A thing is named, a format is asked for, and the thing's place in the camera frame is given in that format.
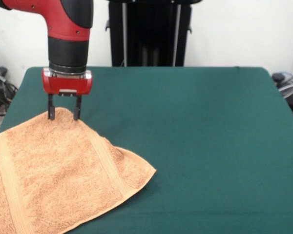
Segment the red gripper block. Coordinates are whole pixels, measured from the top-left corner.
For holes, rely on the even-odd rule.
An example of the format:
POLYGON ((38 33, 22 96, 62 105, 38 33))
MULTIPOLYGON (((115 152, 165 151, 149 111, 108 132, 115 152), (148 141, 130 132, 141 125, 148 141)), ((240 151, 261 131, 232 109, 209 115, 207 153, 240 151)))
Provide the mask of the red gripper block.
POLYGON ((55 119, 55 107, 53 105, 53 95, 72 94, 76 96, 73 119, 80 119, 82 96, 88 95, 91 91, 93 75, 90 70, 82 74, 61 74, 50 68, 42 70, 42 84, 44 91, 48 94, 48 119, 55 119))

